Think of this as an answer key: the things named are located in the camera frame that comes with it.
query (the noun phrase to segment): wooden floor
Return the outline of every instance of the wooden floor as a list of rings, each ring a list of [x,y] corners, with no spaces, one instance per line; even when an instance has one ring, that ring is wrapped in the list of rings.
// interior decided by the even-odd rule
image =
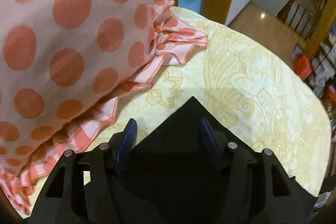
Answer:
[[[294,45],[305,44],[296,32],[253,3],[248,4],[229,27],[257,41],[292,69],[290,53]]]

